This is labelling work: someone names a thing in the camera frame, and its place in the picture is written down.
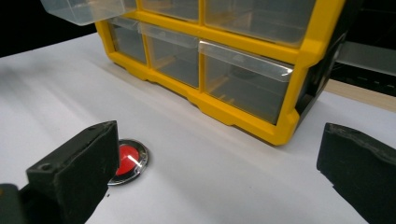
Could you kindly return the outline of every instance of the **drawer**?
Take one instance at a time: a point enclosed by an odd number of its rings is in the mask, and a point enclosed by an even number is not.
[[[205,24],[288,47],[300,47],[315,0],[206,0]]]
[[[138,32],[139,21],[116,17],[108,20],[116,51],[141,63],[146,63],[142,35]]]
[[[142,8],[183,21],[198,21],[198,0],[142,0]]]
[[[135,0],[41,0],[49,14],[77,25],[117,17],[136,9]]]
[[[146,23],[140,24],[146,36],[151,65],[164,75],[198,88],[198,38]]]
[[[205,92],[276,124],[293,67],[220,44],[200,41]]]

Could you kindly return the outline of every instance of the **yellow frame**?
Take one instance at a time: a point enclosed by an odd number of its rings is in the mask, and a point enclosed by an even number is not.
[[[294,64],[285,99],[279,113],[276,125],[258,119],[231,105],[213,98],[204,93],[204,60],[199,60],[199,89],[192,88],[170,77],[164,76],[151,69],[147,41],[144,40],[148,64],[136,62],[114,49],[111,34],[106,21],[97,22],[96,29],[102,37],[107,56],[124,67],[129,73],[142,80],[157,82],[166,88],[185,96],[190,102],[197,105],[208,116],[227,125],[235,125],[261,139],[273,144],[286,144],[292,137],[300,116],[295,106],[299,93],[304,84],[308,69],[317,64],[323,57],[332,37],[332,32],[338,21],[345,0],[317,0],[302,45],[298,49],[279,46],[247,36],[222,32],[206,27],[204,24],[205,0],[199,1],[199,20],[196,23],[180,21],[141,9],[140,0],[136,0],[137,10],[123,15],[126,18],[151,23],[163,28],[181,32],[199,38],[228,45],[251,53],[273,58],[285,63]]]

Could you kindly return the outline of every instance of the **button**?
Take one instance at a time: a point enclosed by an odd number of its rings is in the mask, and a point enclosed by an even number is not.
[[[133,139],[120,140],[120,167],[108,182],[109,186],[125,184],[139,177],[149,161],[149,151]]]

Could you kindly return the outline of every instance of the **table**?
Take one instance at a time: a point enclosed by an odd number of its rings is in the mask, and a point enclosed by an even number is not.
[[[316,169],[326,122],[396,147],[396,114],[323,92],[290,142],[271,147],[112,63],[97,34],[0,59],[0,180],[95,123],[150,149],[148,169],[111,187],[88,223],[364,223]]]

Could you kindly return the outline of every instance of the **gray surface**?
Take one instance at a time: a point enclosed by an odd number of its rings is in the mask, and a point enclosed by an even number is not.
[[[346,42],[336,60],[379,73],[396,76],[396,50]]]
[[[86,127],[116,119],[152,161],[110,188],[88,223],[365,223],[316,169],[325,122],[396,147],[396,114],[323,92],[290,143],[273,148],[132,77],[98,35],[0,59],[0,180]]]

